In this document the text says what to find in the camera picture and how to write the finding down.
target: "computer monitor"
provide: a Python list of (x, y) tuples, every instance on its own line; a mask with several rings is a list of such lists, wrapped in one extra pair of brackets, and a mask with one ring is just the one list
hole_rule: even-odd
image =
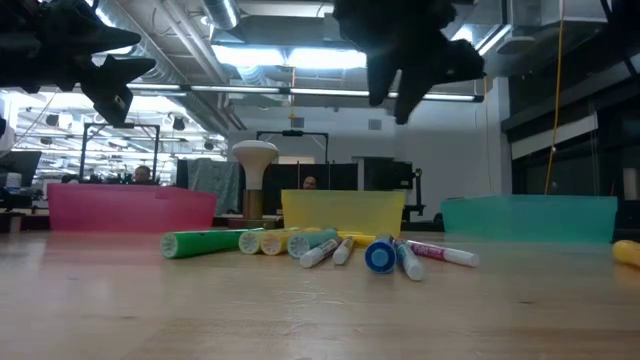
[(22, 175), (20, 186), (31, 187), (41, 155), (42, 151), (11, 151), (0, 157), (0, 171)]

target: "teal bin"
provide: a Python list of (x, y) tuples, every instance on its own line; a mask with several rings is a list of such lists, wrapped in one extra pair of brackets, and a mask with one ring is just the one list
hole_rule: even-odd
[(447, 233), (506, 241), (611, 241), (618, 199), (504, 195), (446, 200)]

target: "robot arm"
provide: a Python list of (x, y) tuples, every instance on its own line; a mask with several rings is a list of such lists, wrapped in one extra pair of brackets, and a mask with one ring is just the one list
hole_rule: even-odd
[(35, 93), (44, 85), (71, 91), (80, 83), (96, 111), (119, 125), (133, 100), (126, 85), (151, 70), (155, 60), (109, 55), (98, 67), (91, 57), (140, 39), (105, 25), (84, 0), (0, 0), (0, 87)]

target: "table surface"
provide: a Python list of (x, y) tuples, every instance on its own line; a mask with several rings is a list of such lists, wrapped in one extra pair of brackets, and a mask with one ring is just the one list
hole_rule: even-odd
[(4, 235), (0, 359), (640, 358), (640, 271), (608, 244), (449, 240), (480, 267), (422, 259), (416, 283), (372, 274), (362, 249), (305, 270), (164, 260), (150, 235)]

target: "white marker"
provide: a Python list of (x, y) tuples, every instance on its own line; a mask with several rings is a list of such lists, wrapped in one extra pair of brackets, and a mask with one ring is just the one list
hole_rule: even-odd
[(342, 238), (337, 237), (336, 239), (327, 240), (318, 247), (307, 251), (300, 257), (300, 265), (302, 265), (302, 267), (305, 269), (316, 265), (324, 258), (329, 256), (333, 252), (333, 250), (335, 250), (338, 245), (340, 245), (341, 242)]
[(417, 255), (448, 261), (454, 264), (476, 267), (480, 264), (480, 258), (476, 254), (470, 252), (443, 248), (436, 245), (424, 244), (417, 241), (407, 240), (411, 246), (411, 250)]
[(353, 249), (353, 237), (349, 236), (342, 241), (342, 244), (340, 244), (333, 253), (333, 263), (336, 265), (344, 265), (349, 258), (349, 254), (351, 254), (351, 249)]
[(411, 251), (411, 246), (404, 241), (396, 241), (395, 245), (398, 259), (402, 262), (404, 272), (406, 272), (413, 281), (422, 280), (424, 269), (422, 268), (420, 260), (418, 260), (413, 251)]

